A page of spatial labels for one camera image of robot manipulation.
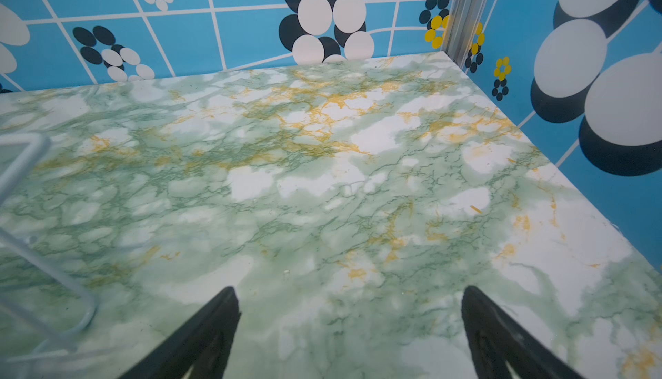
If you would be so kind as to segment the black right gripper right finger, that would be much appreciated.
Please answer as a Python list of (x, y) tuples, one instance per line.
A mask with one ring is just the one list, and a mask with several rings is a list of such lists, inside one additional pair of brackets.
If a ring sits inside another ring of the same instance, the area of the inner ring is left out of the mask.
[(461, 314), (479, 378), (579, 378), (476, 286), (464, 290)]

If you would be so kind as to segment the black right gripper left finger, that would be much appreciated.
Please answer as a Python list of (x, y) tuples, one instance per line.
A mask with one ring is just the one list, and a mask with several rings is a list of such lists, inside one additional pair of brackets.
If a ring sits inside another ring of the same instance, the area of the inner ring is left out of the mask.
[(239, 300), (228, 286), (122, 377), (222, 378), (240, 318)]

